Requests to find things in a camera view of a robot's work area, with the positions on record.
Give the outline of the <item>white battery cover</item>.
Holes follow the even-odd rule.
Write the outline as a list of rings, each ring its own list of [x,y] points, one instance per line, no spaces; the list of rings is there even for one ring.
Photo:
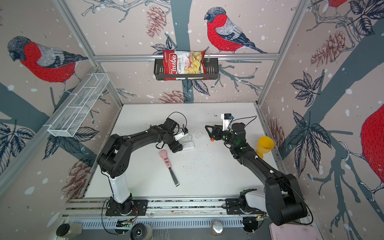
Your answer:
[[[199,139],[203,136],[204,134],[202,132],[199,132],[195,135],[196,139]]]

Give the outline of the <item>white remote green buttons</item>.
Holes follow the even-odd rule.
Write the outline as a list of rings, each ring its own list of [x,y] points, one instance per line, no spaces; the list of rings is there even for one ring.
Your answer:
[[[182,145],[182,151],[190,151],[195,149],[195,143],[193,141],[193,136],[187,135],[179,140],[179,143]]]

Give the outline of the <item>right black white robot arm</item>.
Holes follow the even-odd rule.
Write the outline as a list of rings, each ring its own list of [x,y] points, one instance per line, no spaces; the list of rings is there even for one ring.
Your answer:
[[[308,215],[307,204],[298,180],[292,174],[283,174],[265,162],[247,143],[245,127],[244,123],[233,124],[231,130],[223,130],[219,125],[205,126],[211,140],[222,140],[230,145],[233,158],[264,185],[265,200],[261,204],[252,204],[246,197],[243,197],[243,202],[248,208],[266,212],[277,226],[305,218]]]

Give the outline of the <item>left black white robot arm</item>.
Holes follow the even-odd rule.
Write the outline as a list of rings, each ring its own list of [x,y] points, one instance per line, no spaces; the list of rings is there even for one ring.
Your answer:
[[[129,212],[132,205],[132,193],[128,188],[125,172],[128,169],[131,154],[150,144],[168,145],[173,153],[183,150],[180,139],[189,133],[186,127],[167,118],[161,125],[150,126],[147,130],[120,136],[109,137],[98,158],[101,173],[107,176],[112,190],[112,203],[123,212]]]

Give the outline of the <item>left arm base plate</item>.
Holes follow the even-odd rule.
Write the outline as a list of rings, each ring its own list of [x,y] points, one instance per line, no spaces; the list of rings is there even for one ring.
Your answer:
[[[117,203],[115,200],[110,199],[107,201],[106,216],[145,216],[147,212],[148,203],[148,200],[127,200],[124,203],[120,204]]]

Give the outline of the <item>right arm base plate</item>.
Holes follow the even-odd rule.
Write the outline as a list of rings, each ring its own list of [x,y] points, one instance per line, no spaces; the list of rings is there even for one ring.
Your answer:
[[[239,199],[225,199],[225,203],[221,207],[226,210],[228,215],[266,215],[266,212],[262,210],[242,205]]]

